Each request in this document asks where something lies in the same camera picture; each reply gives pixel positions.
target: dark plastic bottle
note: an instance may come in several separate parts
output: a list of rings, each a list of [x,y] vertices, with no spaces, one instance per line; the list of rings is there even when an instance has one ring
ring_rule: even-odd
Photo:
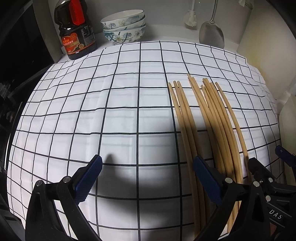
[[[84,0],[59,0],[54,9],[54,21],[69,59],[81,58],[97,48],[94,31],[86,14]]]

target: metal spatula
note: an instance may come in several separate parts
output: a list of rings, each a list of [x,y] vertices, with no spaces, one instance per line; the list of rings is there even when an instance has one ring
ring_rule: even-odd
[[[214,18],[217,11],[218,0],[215,0],[213,15],[210,21],[204,22],[200,27],[199,40],[201,44],[224,48],[224,35],[215,23]]]

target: floral bowl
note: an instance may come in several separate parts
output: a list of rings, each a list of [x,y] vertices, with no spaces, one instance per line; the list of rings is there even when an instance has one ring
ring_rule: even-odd
[[[144,10],[133,9],[111,14],[101,20],[103,29],[116,29],[143,19]]]
[[[139,40],[144,32],[146,25],[140,28],[133,28],[123,31],[104,32],[105,37],[109,42],[114,44],[132,43]]]
[[[127,25],[127,26],[115,28],[115,29],[103,29],[103,32],[104,33],[110,33],[110,32],[114,32],[114,31],[129,30],[129,29],[133,29],[133,28],[139,28],[139,27],[142,27],[144,25],[145,25],[145,15],[144,15],[144,18],[142,18],[138,22],[132,23],[132,24]]]

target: white tablecloth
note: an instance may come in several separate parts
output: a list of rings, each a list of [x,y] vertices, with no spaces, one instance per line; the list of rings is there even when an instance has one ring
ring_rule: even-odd
[[[213,159],[187,73],[199,85],[204,77],[220,84],[249,157],[280,181],[274,99],[256,68],[244,57],[205,45],[133,43],[61,61],[42,77],[22,113],[9,156],[11,211],[25,224],[37,180],[59,182],[99,154],[104,165],[98,183],[79,207],[104,241],[192,241],[188,170],[168,82],[181,82],[203,157],[210,165]],[[245,177],[242,151],[241,158]],[[66,232],[75,237],[60,203],[56,206]]]

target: brush handle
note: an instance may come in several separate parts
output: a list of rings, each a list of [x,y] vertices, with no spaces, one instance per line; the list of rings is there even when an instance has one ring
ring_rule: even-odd
[[[192,0],[191,11],[193,11],[193,9],[194,9],[194,3],[195,3],[195,0]]]
[[[212,18],[210,20],[210,24],[214,24],[215,23],[214,18],[215,18],[215,15],[216,15],[217,6],[218,6],[218,0],[215,0],[213,15],[212,15]]]

